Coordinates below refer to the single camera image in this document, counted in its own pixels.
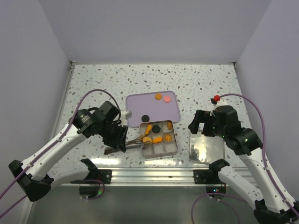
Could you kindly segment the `metal tongs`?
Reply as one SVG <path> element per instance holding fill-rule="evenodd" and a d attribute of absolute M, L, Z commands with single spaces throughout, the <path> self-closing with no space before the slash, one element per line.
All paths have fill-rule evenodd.
<path fill-rule="evenodd" d="M 104 150 L 104 155 L 109 155 L 116 152 L 126 152 L 128 149 L 137 148 L 137 147 L 147 147 L 151 145 L 151 140 L 143 140 L 144 136 L 139 136 L 134 140 L 130 140 L 125 144 L 125 150 L 120 150 L 119 148 L 106 147 Z"/>

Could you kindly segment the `metal tin lid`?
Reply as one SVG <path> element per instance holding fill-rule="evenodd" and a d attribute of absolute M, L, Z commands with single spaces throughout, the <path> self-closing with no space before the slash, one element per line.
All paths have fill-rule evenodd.
<path fill-rule="evenodd" d="M 206 137 L 201 134 L 190 133 L 189 159 L 197 164 L 211 164 L 219 159 L 224 159 L 225 145 L 220 137 Z"/>

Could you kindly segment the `orange round sandwich cookie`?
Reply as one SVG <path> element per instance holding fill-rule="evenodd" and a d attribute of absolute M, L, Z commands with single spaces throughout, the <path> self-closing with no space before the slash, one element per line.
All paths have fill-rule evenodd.
<path fill-rule="evenodd" d="M 152 142 L 152 139 L 150 137 L 144 137 L 142 139 L 143 143 L 151 143 Z"/>

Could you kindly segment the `black round cookie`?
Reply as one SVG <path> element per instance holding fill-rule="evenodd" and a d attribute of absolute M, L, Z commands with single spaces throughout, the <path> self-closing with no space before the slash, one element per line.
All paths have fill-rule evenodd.
<path fill-rule="evenodd" d="M 154 125 L 151 130 L 152 130 L 153 133 L 160 133 L 161 132 L 161 127 L 158 126 L 158 125 Z"/>

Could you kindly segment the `metal cookie tin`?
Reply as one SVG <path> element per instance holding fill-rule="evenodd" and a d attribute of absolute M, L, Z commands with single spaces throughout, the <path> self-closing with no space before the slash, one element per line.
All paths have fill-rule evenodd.
<path fill-rule="evenodd" d="M 167 122 L 172 123 L 172 129 L 168 130 Z M 148 135 L 144 135 L 144 131 L 147 125 L 158 125 L 161 127 L 160 133 L 153 133 L 152 131 Z M 174 156 L 178 152 L 178 145 L 176 141 L 176 135 L 174 132 L 173 122 L 171 120 L 164 120 L 164 121 L 156 121 L 156 122 L 147 122 L 140 124 L 140 134 L 144 137 L 150 137 L 152 140 L 157 137 L 162 137 L 163 141 L 153 144 L 151 143 L 150 146 L 142 148 L 142 156 L 145 159 L 155 159 L 155 158 L 163 158 Z M 172 141 L 166 142 L 164 141 L 164 136 L 166 134 L 172 135 Z"/>

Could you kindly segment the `pink round cookie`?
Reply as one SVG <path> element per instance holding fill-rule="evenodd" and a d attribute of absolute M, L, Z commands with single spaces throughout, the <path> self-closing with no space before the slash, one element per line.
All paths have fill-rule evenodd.
<path fill-rule="evenodd" d="M 169 102 L 171 101 L 171 97 L 169 97 L 169 96 L 165 96 L 165 97 L 163 98 L 163 100 L 164 100 L 164 102 L 169 103 Z"/>

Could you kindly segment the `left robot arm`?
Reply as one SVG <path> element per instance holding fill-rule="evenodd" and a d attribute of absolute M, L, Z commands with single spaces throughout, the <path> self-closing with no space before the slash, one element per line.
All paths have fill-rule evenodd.
<path fill-rule="evenodd" d="M 104 145 L 126 151 L 128 126 L 121 125 L 121 111 L 109 101 L 100 107 L 76 110 L 58 135 L 29 158 L 9 164 L 9 169 L 25 196 L 32 202 L 46 196 L 51 188 L 70 182 L 102 184 L 97 167 L 81 159 L 69 171 L 50 174 L 50 170 L 70 150 L 91 136 L 98 135 Z"/>

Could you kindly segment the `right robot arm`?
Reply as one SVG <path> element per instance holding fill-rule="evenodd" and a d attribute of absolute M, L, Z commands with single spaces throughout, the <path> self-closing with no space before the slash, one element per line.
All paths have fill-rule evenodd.
<path fill-rule="evenodd" d="M 229 105 L 215 106 L 210 111 L 197 110 L 188 126 L 196 134 L 203 124 L 202 134 L 220 137 L 227 147 L 246 165 L 254 178 L 253 185 L 236 173 L 224 159 L 209 165 L 208 178 L 213 183 L 229 185 L 252 208 L 260 224 L 286 224 L 299 219 L 299 202 L 282 186 L 273 173 L 267 157 L 262 154 L 262 142 L 257 133 L 244 128 L 237 111 Z"/>

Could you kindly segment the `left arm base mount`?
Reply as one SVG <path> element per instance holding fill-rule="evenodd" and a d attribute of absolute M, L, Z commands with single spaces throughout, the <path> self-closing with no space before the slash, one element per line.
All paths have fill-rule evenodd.
<path fill-rule="evenodd" d="M 75 180 L 72 181 L 72 184 L 79 183 L 97 183 L 96 181 L 100 181 L 103 184 L 110 184 L 112 179 L 112 170 L 111 169 L 97 169 L 90 171 L 87 177 L 83 180 Z"/>

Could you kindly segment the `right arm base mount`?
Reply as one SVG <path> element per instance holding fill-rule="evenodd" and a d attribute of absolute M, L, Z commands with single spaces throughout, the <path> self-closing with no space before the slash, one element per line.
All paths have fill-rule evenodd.
<path fill-rule="evenodd" d="M 218 177 L 218 173 L 209 169 L 193 170 L 193 179 L 195 184 L 224 184 Z"/>

